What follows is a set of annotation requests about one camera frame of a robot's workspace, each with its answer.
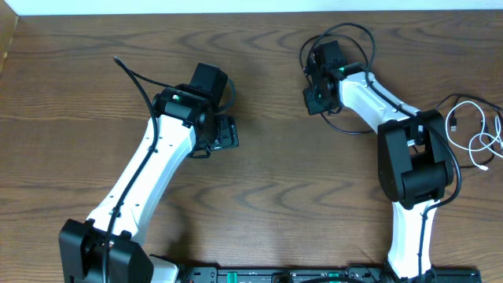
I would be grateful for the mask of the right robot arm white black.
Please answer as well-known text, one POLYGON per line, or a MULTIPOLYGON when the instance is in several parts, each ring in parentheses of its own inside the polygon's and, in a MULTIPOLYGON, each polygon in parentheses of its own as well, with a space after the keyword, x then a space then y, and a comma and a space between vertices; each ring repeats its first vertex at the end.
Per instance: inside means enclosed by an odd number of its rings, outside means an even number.
POLYGON ((312 64, 304 73, 309 86, 303 95, 311 115, 346 107, 377 135, 378 179, 393 209, 385 279, 430 279, 433 219, 454 178, 442 115, 404 103, 360 63, 312 64))

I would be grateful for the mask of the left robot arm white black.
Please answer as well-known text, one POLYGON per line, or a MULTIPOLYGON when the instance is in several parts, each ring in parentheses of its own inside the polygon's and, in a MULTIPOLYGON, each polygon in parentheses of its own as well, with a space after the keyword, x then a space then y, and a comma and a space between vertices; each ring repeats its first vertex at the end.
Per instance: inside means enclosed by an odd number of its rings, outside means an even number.
POLYGON ((208 158, 239 145, 221 90, 181 84, 151 104, 141 144, 107 197, 85 222, 69 219, 59 234, 66 282, 175 282, 180 268, 142 245, 163 192, 185 158, 208 158))

